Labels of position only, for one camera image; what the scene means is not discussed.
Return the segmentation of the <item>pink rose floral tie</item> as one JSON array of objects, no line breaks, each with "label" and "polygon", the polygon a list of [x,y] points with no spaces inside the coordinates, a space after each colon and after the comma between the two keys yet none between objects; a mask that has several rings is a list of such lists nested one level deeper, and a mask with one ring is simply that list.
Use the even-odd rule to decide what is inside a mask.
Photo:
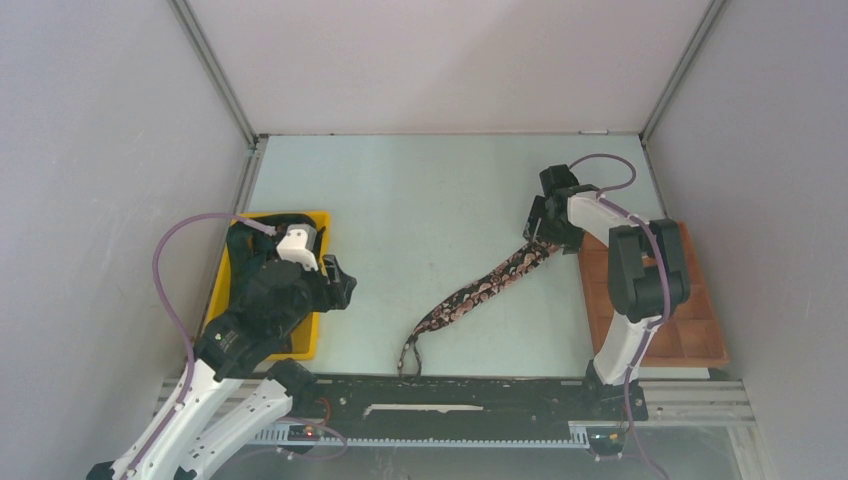
[{"label": "pink rose floral tie", "polygon": [[479,305],[533,272],[560,250],[560,246],[549,241],[528,241],[489,273],[438,303],[418,321],[404,341],[396,364],[398,377],[410,379],[421,376],[423,360],[418,349],[418,341],[423,334],[435,332],[456,323]]}]

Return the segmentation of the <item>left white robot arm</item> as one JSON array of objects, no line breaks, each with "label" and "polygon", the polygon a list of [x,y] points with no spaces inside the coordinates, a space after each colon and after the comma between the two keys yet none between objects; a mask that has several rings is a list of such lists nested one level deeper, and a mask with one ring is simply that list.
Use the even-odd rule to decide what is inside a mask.
[{"label": "left white robot arm", "polygon": [[304,416],[316,403],[314,376],[278,361],[259,386],[219,421],[219,407],[312,313],[344,310],[357,286],[335,256],[315,270],[264,262],[194,344],[178,386],[141,437],[118,459],[94,465],[90,479],[208,479],[270,422]]}]

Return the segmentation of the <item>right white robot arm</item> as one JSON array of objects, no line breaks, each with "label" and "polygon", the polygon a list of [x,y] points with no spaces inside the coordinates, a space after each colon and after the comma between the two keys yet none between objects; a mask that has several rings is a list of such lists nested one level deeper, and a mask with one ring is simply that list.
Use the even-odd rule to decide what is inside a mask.
[{"label": "right white robot arm", "polygon": [[593,190],[560,189],[534,198],[524,236],[564,253],[580,251],[589,234],[607,248],[607,292],[612,322],[588,373],[597,381],[581,392],[585,411],[606,418],[622,403],[619,386],[638,369],[658,328],[686,302],[691,281],[680,225],[646,221]]}]

